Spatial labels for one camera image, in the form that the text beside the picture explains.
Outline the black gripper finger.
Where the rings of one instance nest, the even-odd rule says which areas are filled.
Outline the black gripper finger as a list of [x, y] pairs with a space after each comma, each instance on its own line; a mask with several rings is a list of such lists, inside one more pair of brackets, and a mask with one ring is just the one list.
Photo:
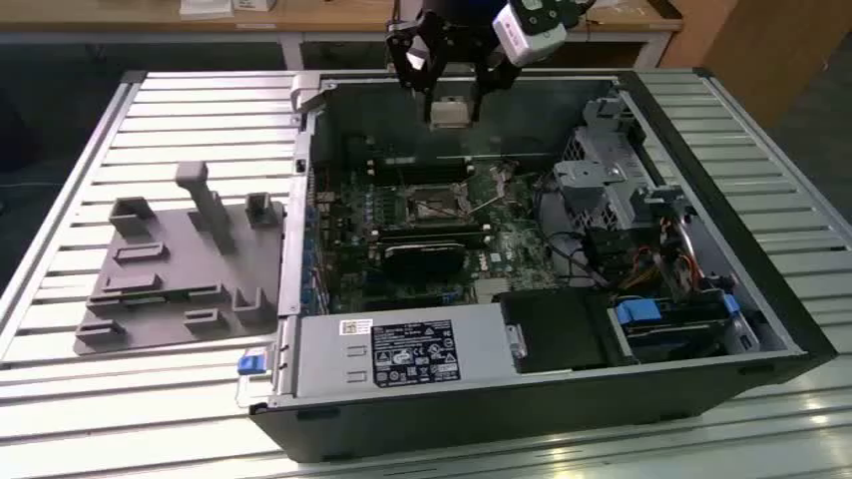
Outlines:
[[434, 11], [422, 10], [406, 19], [403, 11], [394, 10], [387, 27], [386, 43], [398, 79], [406, 89], [423, 95], [423, 121], [430, 123], [434, 88], [443, 73], [443, 19]]
[[501, 50], [501, 42], [493, 30], [475, 29], [471, 33], [466, 61], [473, 65], [470, 121], [481, 117], [485, 97], [497, 90], [507, 90], [521, 73]]

